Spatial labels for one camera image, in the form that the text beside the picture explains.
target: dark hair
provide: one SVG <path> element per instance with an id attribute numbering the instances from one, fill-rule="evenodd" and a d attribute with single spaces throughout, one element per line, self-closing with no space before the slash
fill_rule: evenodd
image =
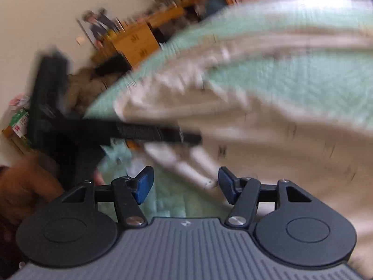
<path id="1" fill-rule="evenodd" d="M 83 15 L 82 15 L 82 19 L 84 22 L 87 22 L 87 20 L 92 17 L 94 15 L 94 12 L 91 11 L 91 10 L 88 10 L 86 11 Z"/>
<path id="2" fill-rule="evenodd" d="M 107 10 L 105 9 L 105 8 L 100 8 L 99 10 L 98 10 L 98 13 L 99 14 L 101 14 L 101 15 L 106 15 L 106 13 L 107 13 Z"/>

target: person's hand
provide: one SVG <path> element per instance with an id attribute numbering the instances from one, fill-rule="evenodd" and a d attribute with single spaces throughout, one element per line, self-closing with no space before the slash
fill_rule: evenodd
<path id="1" fill-rule="evenodd" d="M 102 177 L 101 173 L 98 170 L 95 170 L 93 174 L 93 182 L 97 186 L 106 184 L 104 181 L 104 178 Z"/>
<path id="2" fill-rule="evenodd" d="M 64 192 L 61 184 L 28 154 L 0 173 L 0 216 L 18 226 L 33 214 L 40 198 L 50 202 Z"/>

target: wooden cabinet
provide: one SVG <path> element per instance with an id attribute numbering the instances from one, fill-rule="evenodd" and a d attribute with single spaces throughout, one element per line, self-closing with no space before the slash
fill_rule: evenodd
<path id="1" fill-rule="evenodd" d="M 127 58 L 132 67 L 136 67 L 141 61 L 149 57 L 159 48 L 158 42 L 146 23 L 136 24 L 127 31 L 118 34 L 110 42 L 104 43 L 91 59 L 96 64 L 103 63 L 115 52 L 121 52 Z"/>

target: brown jacket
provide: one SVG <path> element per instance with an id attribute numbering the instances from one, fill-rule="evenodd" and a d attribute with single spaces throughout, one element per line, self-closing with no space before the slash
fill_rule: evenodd
<path id="1" fill-rule="evenodd" d="M 83 67 L 77 74 L 68 75 L 68 85 L 65 94 L 65 110 L 84 115 L 93 101 L 107 88 L 113 85 L 121 73 L 98 76 L 93 68 Z"/>

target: mint green blanket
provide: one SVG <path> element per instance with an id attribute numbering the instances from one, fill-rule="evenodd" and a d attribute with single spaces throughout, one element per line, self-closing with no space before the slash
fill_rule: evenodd
<path id="1" fill-rule="evenodd" d="M 259 0 L 229 7 L 212 19 L 178 34 L 162 51 L 124 76 L 90 107 L 87 118 L 116 118 L 113 101 L 134 81 L 161 67 L 183 49 L 240 33 L 300 26 L 359 29 L 373 27 L 371 0 Z M 373 55 L 324 51 L 286 59 L 257 58 L 217 68 L 209 78 L 225 87 L 240 86 L 276 96 L 303 108 L 328 111 L 367 126 L 373 124 Z M 119 142 L 106 148 L 100 170 L 107 182 L 126 174 L 131 153 Z M 103 209 L 112 214 L 109 208 Z M 148 218 L 224 217 L 229 209 L 181 178 L 155 168 L 155 183 L 142 210 Z"/>

